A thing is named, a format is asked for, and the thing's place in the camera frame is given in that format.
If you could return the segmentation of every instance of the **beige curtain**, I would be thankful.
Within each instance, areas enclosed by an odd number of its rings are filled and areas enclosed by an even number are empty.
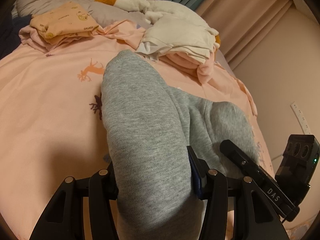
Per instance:
[[[291,4],[292,0],[204,0],[196,12],[220,32],[220,50],[235,69]]]

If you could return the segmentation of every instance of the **brown deer pattern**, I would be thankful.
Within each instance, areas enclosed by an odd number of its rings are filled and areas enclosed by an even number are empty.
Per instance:
[[[78,79],[81,82],[86,81],[86,80],[88,82],[90,82],[91,78],[88,76],[89,72],[95,73],[95,74],[98,74],[98,75],[103,75],[105,69],[103,68],[102,63],[100,63],[101,67],[96,67],[97,63],[98,63],[98,61],[96,63],[92,64],[92,59],[91,59],[89,66],[87,66],[84,70],[81,70],[80,74],[77,75]]]
[[[91,110],[94,111],[94,113],[96,113],[97,111],[99,111],[99,119],[102,120],[102,101],[101,101],[101,96],[102,93],[100,93],[100,96],[95,95],[94,98],[96,99],[96,103],[92,103],[89,104],[89,106],[91,106]]]

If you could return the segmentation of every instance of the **wall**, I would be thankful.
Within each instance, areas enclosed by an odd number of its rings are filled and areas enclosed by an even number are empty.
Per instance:
[[[253,96],[258,124],[267,143],[275,170],[290,134],[302,129],[290,108],[296,101],[320,141],[320,27],[295,8],[290,8],[269,34],[234,70]],[[311,189],[292,228],[320,209],[320,165]]]

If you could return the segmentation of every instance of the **goose plush toy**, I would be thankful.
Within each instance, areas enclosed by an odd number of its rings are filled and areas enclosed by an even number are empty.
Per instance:
[[[140,11],[145,14],[146,21],[154,24],[165,14],[171,14],[179,19],[186,20],[194,25],[203,26],[213,36],[218,36],[219,32],[206,23],[199,15],[188,7],[165,0],[95,0],[108,5],[113,5],[122,10],[132,12]]]

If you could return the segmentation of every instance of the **black camera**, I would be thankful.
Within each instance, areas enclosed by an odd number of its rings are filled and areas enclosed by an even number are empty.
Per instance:
[[[298,215],[299,204],[310,189],[308,183],[318,163],[319,150],[314,135],[290,135],[274,180],[230,140],[220,144],[220,152],[256,182],[276,213],[288,221]]]
[[[314,135],[290,135],[275,179],[296,206],[310,189],[309,182],[319,161],[319,154],[320,145]]]

